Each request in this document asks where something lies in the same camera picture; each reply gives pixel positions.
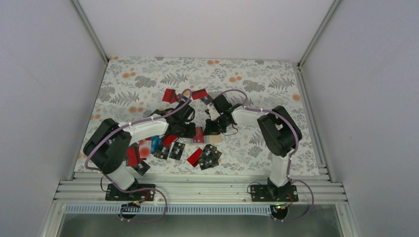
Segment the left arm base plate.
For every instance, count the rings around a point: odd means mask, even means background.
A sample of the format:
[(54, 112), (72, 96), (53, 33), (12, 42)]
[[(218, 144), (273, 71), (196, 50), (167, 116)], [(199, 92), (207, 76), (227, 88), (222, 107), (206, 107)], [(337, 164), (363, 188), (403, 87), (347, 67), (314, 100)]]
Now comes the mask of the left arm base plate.
[(153, 201), (155, 196), (154, 184), (134, 184), (132, 189), (142, 189), (142, 191), (136, 191), (132, 193), (124, 193), (117, 189), (113, 184), (109, 184), (106, 190), (105, 200), (106, 201)]

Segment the red vip card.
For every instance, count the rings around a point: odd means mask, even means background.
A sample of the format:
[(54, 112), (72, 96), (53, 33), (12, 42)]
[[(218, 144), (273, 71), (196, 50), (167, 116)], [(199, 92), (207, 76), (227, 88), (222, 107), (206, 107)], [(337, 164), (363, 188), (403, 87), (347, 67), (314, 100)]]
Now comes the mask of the red vip card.
[(193, 143), (204, 143), (205, 142), (205, 137), (204, 137), (204, 133), (203, 133), (203, 128), (197, 126), (195, 128), (195, 131), (196, 131), (196, 134), (192, 138)]

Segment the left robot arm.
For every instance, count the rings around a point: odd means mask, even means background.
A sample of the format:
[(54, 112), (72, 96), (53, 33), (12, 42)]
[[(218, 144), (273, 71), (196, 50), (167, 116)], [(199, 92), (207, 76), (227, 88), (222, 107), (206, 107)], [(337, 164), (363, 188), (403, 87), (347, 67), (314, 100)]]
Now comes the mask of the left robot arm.
[(102, 121), (83, 147), (87, 162), (93, 169), (104, 174), (118, 189), (118, 194), (126, 200), (137, 195), (136, 179), (123, 165), (128, 148), (141, 140), (153, 136), (176, 136), (193, 138), (196, 134), (192, 122), (195, 110), (189, 105), (155, 110), (150, 116), (128, 123), (118, 123), (112, 118)]

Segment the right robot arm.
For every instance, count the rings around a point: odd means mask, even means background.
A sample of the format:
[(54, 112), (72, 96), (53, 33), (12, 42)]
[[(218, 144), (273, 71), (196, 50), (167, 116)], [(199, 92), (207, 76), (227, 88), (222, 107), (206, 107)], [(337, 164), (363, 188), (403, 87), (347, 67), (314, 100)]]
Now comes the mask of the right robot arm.
[(302, 134), (287, 110), (277, 106), (272, 110), (254, 109), (244, 104), (227, 102), (224, 96), (216, 98), (208, 106), (210, 118), (206, 120), (204, 135), (224, 133), (230, 125), (248, 125), (259, 128), (266, 147), (276, 157), (271, 162), (267, 180), (268, 196), (280, 201), (292, 184), (290, 176), (293, 155)]

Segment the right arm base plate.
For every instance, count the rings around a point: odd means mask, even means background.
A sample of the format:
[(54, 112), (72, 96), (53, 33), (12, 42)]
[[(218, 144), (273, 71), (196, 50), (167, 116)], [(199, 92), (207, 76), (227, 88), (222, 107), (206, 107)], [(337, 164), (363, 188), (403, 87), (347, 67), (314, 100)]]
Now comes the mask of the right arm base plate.
[(253, 202), (297, 202), (299, 201), (296, 185), (287, 184), (281, 187), (268, 185), (250, 185)]

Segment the beige card holder wallet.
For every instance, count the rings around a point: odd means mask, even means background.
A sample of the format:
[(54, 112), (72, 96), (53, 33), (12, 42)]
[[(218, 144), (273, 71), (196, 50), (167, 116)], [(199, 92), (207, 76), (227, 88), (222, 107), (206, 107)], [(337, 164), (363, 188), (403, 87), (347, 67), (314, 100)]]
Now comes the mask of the beige card holder wallet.
[(222, 143), (223, 139), (221, 135), (204, 135), (204, 143), (193, 143), (192, 138), (189, 140), (191, 145), (203, 145), (203, 144), (219, 144)]

